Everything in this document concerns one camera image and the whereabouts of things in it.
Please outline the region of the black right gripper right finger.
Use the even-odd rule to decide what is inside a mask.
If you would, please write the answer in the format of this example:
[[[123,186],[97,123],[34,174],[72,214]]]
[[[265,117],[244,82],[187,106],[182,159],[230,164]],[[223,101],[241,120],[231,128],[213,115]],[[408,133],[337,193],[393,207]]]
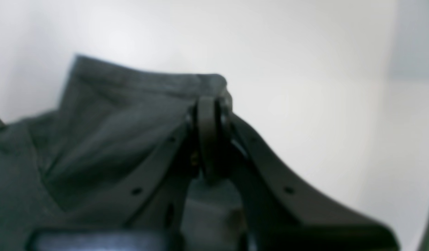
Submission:
[[[261,136],[215,100],[225,156],[246,218],[240,251],[398,251],[394,233],[304,181]]]

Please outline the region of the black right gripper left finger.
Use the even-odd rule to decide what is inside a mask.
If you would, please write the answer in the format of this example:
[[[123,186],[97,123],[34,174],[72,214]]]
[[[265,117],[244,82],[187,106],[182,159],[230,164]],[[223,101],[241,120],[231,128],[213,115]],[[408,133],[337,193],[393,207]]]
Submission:
[[[217,100],[201,97],[126,178],[32,232],[28,251],[184,251],[188,187],[217,181]]]

